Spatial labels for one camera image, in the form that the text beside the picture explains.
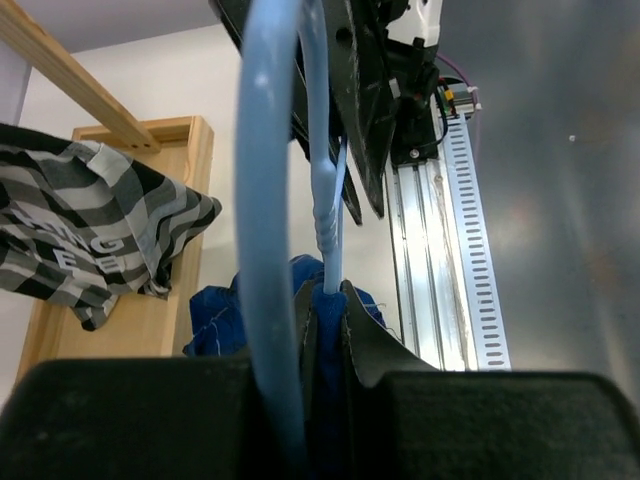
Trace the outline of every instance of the wooden frame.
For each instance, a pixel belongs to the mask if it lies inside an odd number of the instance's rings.
[[[213,131],[201,117],[141,122],[160,144],[158,153],[132,153],[139,161],[207,192]],[[74,140],[96,140],[127,150],[128,143],[104,127],[77,128]],[[119,298],[107,323],[95,332],[82,330],[68,307],[37,300],[27,329],[18,379],[35,364],[54,358],[141,357],[180,354],[191,338],[189,299],[198,287],[202,237],[185,248],[172,267],[168,300],[128,294]]]

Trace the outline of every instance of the black and gray striped fabric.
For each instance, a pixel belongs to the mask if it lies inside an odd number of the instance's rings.
[[[85,330],[124,293],[166,298],[171,260],[220,211],[105,144],[0,124],[0,288],[68,305]]]

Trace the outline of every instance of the purple wire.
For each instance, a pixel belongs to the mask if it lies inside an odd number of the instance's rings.
[[[465,75],[464,71],[449,57],[441,53],[437,53],[436,58],[440,60],[442,63],[444,63],[446,66],[448,66],[451,70],[453,70],[460,77],[460,79],[467,84],[467,87],[475,86],[473,83],[471,83],[471,80],[469,80],[469,77]],[[480,110],[476,109],[476,105],[478,104],[478,94],[476,93],[475,90],[471,92],[471,100],[473,101],[473,108],[474,108],[473,116],[476,119],[476,128],[473,135],[473,145],[471,146],[471,149],[473,150],[473,163],[478,165],[478,162],[480,160],[480,117],[481,115],[480,115]]]

